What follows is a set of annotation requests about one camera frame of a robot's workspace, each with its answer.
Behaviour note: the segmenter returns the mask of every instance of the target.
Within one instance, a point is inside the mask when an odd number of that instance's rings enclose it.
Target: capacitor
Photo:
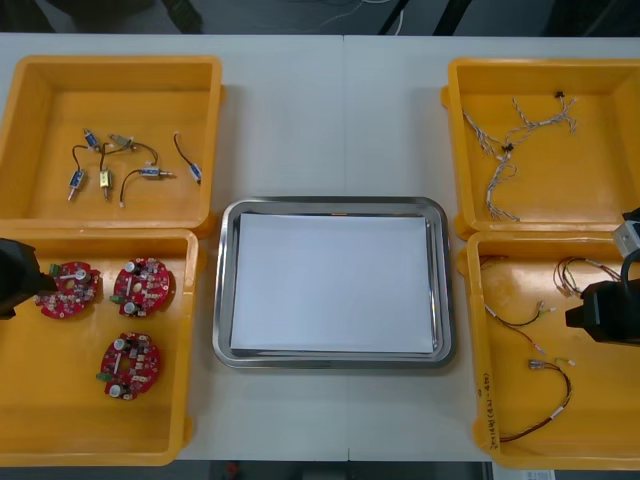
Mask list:
[[[124,388],[120,385],[111,385],[109,388],[109,396],[113,398],[120,398],[120,395],[124,394]]]
[[[123,338],[117,338],[114,342],[113,342],[113,348],[115,348],[116,350],[120,351],[120,350],[124,350],[124,347],[127,346],[127,341]]]
[[[124,313],[127,315],[133,315],[137,313],[140,308],[133,302],[128,302],[124,304]]]
[[[76,270],[76,273],[74,275],[75,275],[76,282],[81,283],[83,285],[91,281],[91,275],[89,275],[89,273],[82,268],[79,270]]]
[[[100,150],[100,142],[98,142],[96,136],[88,128],[84,129],[84,139],[87,141],[87,145],[89,145],[89,148],[92,148],[96,151]]]
[[[142,271],[142,265],[139,263],[127,262],[124,266],[124,271],[130,273],[131,275],[140,275]]]

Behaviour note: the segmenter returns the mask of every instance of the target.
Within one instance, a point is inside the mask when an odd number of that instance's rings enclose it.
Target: table surface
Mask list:
[[[0,106],[30,54],[212,54],[223,106],[213,208],[258,195],[410,195],[457,212],[440,88],[456,57],[638,57],[635,39],[0,34]],[[451,238],[452,256],[463,243]],[[216,245],[205,242],[210,259]],[[234,370],[211,346],[215,262],[198,287],[182,459],[482,461],[464,282],[447,371]]]

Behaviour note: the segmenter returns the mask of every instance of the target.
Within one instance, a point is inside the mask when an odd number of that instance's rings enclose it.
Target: connector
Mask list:
[[[100,151],[100,142],[98,142],[96,136],[88,128],[84,129],[84,139],[87,141],[90,149]]]
[[[542,360],[529,360],[529,368],[531,370],[542,370],[545,365]]]
[[[200,170],[200,167],[195,163],[192,163],[191,165],[189,165],[189,171],[191,172],[191,176],[193,176],[196,183],[200,185],[200,182],[202,181],[202,170]]]
[[[109,200],[109,190],[113,188],[113,174],[111,170],[100,170],[100,188],[104,192],[104,199]]]
[[[67,198],[68,201],[71,201],[73,199],[73,196],[80,189],[82,180],[84,180],[84,170],[76,170],[75,172],[73,172],[73,176],[71,177],[71,181],[69,182],[69,188],[71,189],[71,191],[69,192],[69,197]]]
[[[140,169],[140,175],[149,178],[173,177],[173,173],[158,167],[145,167]]]
[[[123,137],[122,135],[116,135],[115,133],[110,133],[107,135],[113,142],[121,148],[130,148],[133,150],[133,137]]]

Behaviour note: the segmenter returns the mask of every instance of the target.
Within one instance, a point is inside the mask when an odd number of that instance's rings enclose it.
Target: cable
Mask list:
[[[618,273],[615,270],[607,267],[606,265],[600,262],[592,260],[590,258],[585,258],[585,257],[563,258],[556,264],[555,268],[553,269],[553,283],[556,286],[556,288],[566,297],[570,297],[570,296],[579,297],[582,294],[582,290],[578,288],[576,279],[573,276],[573,273],[571,273],[571,270],[569,269],[569,266],[575,262],[584,262],[588,265],[591,265],[595,268],[602,270],[604,273],[609,275],[609,277],[613,281],[615,282],[621,281],[621,275],[618,275]]]
[[[519,438],[529,435],[530,433],[533,433],[536,430],[544,427],[546,424],[548,424],[553,419],[555,419],[565,408],[567,408],[567,405],[571,400],[571,393],[573,391],[573,386],[571,385],[571,380],[569,379],[569,376],[566,373],[564,373],[564,371],[560,367],[558,367],[553,363],[545,362],[542,360],[529,360],[529,368],[532,370],[554,370],[560,373],[560,375],[562,375],[562,378],[564,378],[564,382],[567,389],[565,399],[562,402],[562,404],[557,409],[555,409],[554,412],[551,415],[549,415],[547,418],[545,418],[539,423],[536,423],[535,425],[532,425],[526,428],[522,432],[515,433],[512,435],[505,435],[504,437],[501,436],[500,437],[501,442],[504,442],[504,443],[513,442],[514,440],[518,440]]]
[[[631,282],[629,281],[629,270],[631,269],[631,264],[640,258],[640,248],[631,252],[622,262],[622,268],[620,269],[620,279],[622,281],[622,285],[624,287],[624,294],[627,298],[632,299],[634,301],[638,300],[638,292],[633,289],[631,286]]]
[[[158,164],[158,159],[160,158],[160,155],[156,150],[151,148],[149,145],[145,145],[144,143],[140,143],[140,142],[133,142],[132,145],[134,147],[142,147],[151,153],[151,155],[153,156],[153,162],[151,162],[149,165],[156,166]]]
[[[78,157],[76,157],[76,148],[84,148],[85,150],[87,149],[87,147],[85,147],[84,145],[74,145],[73,147],[71,147],[71,155],[73,156],[73,160],[76,162],[76,165],[78,166],[76,171],[80,171],[80,162],[78,162]]]
[[[124,180],[122,181],[122,186],[120,187],[120,207],[124,207],[124,185],[125,183],[127,183],[127,180],[129,179],[129,177],[131,175],[133,175],[134,173],[140,173],[142,172],[141,168],[136,168],[135,170],[130,171],[126,177],[124,177]]]
[[[551,310],[551,309],[549,309],[549,310],[542,310],[541,306],[542,306],[542,307],[544,306],[544,302],[539,302],[539,303],[538,303],[538,313],[537,313],[537,315],[536,315],[532,320],[529,320],[528,322],[525,322],[525,323],[523,323],[523,324],[521,324],[521,325],[520,325],[520,324],[517,324],[517,323],[510,323],[510,322],[507,322],[506,320],[503,320],[503,319],[502,319],[502,318],[500,318],[500,316],[498,316],[498,314],[497,314],[496,312],[494,312],[494,311],[491,309],[491,307],[490,307],[489,305],[487,305],[487,304],[485,304],[484,308],[487,310],[487,312],[489,312],[489,314],[490,314],[493,318],[495,318],[495,319],[500,323],[500,325],[502,325],[503,327],[508,328],[509,330],[513,330],[514,332],[519,333],[519,334],[520,334],[520,335],[522,335],[524,338],[526,338],[526,339],[527,339],[527,341],[528,341],[531,345],[533,345],[533,348],[535,348],[536,350],[538,350],[540,353],[545,354],[546,352],[544,351],[544,349],[543,349],[540,345],[538,345],[536,342],[534,342],[534,341],[533,341],[533,339],[532,339],[529,335],[527,335],[526,333],[524,333],[522,330],[519,330],[519,329],[518,329],[518,327],[520,327],[520,326],[529,325],[529,324],[531,324],[531,323],[535,322],[535,321],[540,317],[540,315],[541,315],[542,313],[545,313],[545,312],[547,312],[547,311],[553,311],[553,310]]]
[[[190,167],[193,167],[193,163],[187,158],[184,153],[182,153],[182,150],[180,149],[180,145],[178,144],[178,132],[173,134],[173,144],[176,146],[176,150],[178,150],[178,153],[184,159],[184,161],[187,162]]]
[[[403,22],[404,22],[404,10],[400,12],[400,19],[398,20],[398,28],[396,28],[396,31],[393,34],[395,37],[397,37],[400,34],[400,30],[402,30]]]
[[[486,133],[478,125],[476,125],[471,116],[465,110],[462,111],[465,120],[475,132],[476,138],[478,140],[478,143],[480,144],[480,147],[482,148],[482,151],[485,153],[485,155],[495,156],[499,162],[499,165],[496,168],[493,177],[489,182],[489,185],[487,186],[487,196],[485,200],[487,210],[489,210],[491,218],[493,218],[494,220],[502,220],[503,217],[506,217],[509,220],[513,220],[515,222],[520,221],[519,217],[510,214],[493,204],[493,191],[495,190],[495,188],[498,185],[506,182],[507,180],[515,177],[518,173],[518,168],[510,163],[514,148],[524,142],[527,138],[529,138],[529,136],[535,130],[547,125],[554,125],[566,121],[569,124],[569,132],[573,134],[576,131],[577,121],[573,117],[569,116],[569,110],[575,103],[575,98],[572,99],[569,103],[566,103],[564,100],[563,92],[556,92],[554,96],[559,99],[562,110],[560,111],[560,113],[553,115],[551,118],[542,120],[540,122],[532,122],[531,120],[529,120],[518,105],[515,97],[512,98],[513,106],[518,112],[518,115],[520,116],[520,119],[522,120],[524,125],[509,130],[505,135],[504,141],[496,137],[492,137],[491,135]],[[513,172],[508,176],[503,176],[503,172],[507,168],[511,168]]]

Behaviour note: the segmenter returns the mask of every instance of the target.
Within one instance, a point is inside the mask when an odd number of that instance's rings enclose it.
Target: stainless steel tray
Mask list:
[[[231,348],[240,215],[352,215],[422,217],[430,266],[432,353],[351,353],[236,351]],[[449,279],[447,218],[436,202],[421,197],[273,197],[236,202],[224,212],[218,250],[213,348],[231,367],[283,368],[439,368],[455,353],[455,327]]]

